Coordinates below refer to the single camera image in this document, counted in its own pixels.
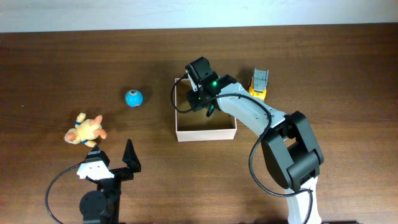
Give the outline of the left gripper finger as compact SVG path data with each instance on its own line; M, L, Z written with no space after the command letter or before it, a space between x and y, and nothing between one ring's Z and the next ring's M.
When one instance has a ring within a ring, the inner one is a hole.
M110 160L106 153L102 151L98 145L96 145L85 157L85 163L102 161L105 166L109 166Z
M122 161L132 172L141 171L141 163L139 162L131 139L127 139Z

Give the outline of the yellow grey toy truck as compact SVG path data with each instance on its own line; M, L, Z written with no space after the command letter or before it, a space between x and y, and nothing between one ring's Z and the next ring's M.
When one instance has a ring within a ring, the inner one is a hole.
M249 94L264 101L267 95L267 84L269 80L268 70L254 69L254 74L249 82Z

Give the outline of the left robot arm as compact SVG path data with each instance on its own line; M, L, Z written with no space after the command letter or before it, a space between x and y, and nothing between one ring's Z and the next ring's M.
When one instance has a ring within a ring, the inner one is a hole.
M121 199L121 183L134 179L134 174L141 171L133 143L126 142L122 161L125 167L109 169L110 160L106 153L95 146L80 164L77 175L96 184L92 190L81 198L80 213L83 223L118 223Z

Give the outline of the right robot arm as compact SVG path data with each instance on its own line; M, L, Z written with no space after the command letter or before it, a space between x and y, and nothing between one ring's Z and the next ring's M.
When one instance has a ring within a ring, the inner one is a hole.
M307 117L299 111L287 114L266 105L234 77L219 76L205 57L186 65L184 78L192 86L187 93L190 111L206 108L208 115L222 111L258 136L249 155L249 173L263 191L286 199L288 222L321 223L316 185L324 157ZM269 174L284 193L267 189L256 177L253 157L258 147Z

